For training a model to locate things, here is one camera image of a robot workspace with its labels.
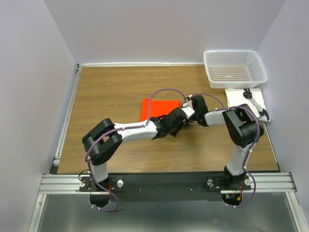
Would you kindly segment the orange t shirt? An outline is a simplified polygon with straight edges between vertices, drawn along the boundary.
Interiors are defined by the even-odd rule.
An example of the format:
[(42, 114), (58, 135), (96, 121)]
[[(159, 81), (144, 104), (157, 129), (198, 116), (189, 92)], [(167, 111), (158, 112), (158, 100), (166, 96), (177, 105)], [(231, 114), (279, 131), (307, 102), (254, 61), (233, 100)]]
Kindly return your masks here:
[[(149, 98), (145, 98), (144, 100), (142, 100), (140, 121), (145, 121), (148, 119), (149, 101)], [(150, 117), (167, 115), (179, 106), (180, 101), (178, 100), (151, 100)]]

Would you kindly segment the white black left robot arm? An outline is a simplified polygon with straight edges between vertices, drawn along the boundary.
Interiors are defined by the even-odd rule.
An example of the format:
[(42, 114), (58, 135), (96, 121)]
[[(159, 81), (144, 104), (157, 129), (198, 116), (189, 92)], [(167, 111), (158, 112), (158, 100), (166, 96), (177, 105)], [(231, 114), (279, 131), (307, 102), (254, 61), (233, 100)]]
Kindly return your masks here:
[(90, 185), (97, 191), (107, 185), (107, 161), (121, 144), (137, 140), (154, 140), (167, 135), (176, 136), (182, 126), (194, 114), (191, 107), (175, 108), (169, 114), (151, 117), (138, 123), (113, 123), (109, 118), (98, 123), (82, 138), (86, 151), (85, 161), (92, 175)]

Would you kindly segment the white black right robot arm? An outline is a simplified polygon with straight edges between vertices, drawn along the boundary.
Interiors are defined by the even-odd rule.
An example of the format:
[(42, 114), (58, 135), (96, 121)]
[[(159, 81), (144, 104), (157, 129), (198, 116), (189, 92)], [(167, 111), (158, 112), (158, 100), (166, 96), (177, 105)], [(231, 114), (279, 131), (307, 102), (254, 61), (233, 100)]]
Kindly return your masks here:
[(222, 176), (215, 183), (234, 189), (245, 180), (249, 156), (259, 138), (264, 135), (263, 126), (247, 104), (209, 111), (202, 95), (190, 95), (187, 101), (195, 111), (191, 121), (203, 127), (226, 125), (234, 146)]

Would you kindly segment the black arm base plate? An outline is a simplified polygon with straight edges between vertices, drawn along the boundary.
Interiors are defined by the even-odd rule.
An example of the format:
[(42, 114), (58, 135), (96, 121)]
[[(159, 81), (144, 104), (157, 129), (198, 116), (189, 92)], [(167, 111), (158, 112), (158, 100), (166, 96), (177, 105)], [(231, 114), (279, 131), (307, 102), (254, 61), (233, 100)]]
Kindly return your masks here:
[(79, 177), (79, 190), (90, 203), (106, 207), (113, 202), (224, 201), (241, 204), (241, 195), (251, 190), (250, 179), (228, 177), (223, 172), (109, 174), (102, 190), (89, 176)]

